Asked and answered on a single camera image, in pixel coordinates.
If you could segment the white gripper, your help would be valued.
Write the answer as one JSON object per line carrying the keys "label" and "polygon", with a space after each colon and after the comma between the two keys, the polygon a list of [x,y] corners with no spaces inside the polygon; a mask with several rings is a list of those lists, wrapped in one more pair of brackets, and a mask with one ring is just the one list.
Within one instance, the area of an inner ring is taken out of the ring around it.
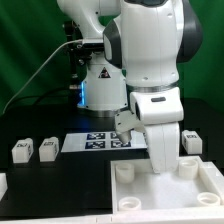
{"label": "white gripper", "polygon": [[179,159],[179,123],[146,126],[145,136],[153,171],[155,173],[175,171]]}

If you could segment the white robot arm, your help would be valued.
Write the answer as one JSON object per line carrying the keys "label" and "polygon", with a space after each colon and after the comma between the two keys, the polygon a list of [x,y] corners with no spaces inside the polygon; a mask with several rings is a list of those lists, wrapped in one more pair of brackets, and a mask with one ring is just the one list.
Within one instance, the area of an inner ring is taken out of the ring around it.
{"label": "white robot arm", "polygon": [[126,70],[129,109],[115,115],[118,138],[131,131],[146,136],[152,168],[178,166],[184,112],[177,65],[189,61],[202,43],[202,29],[189,0],[57,0],[70,18],[94,23],[94,13],[116,16],[103,31],[106,60]]}

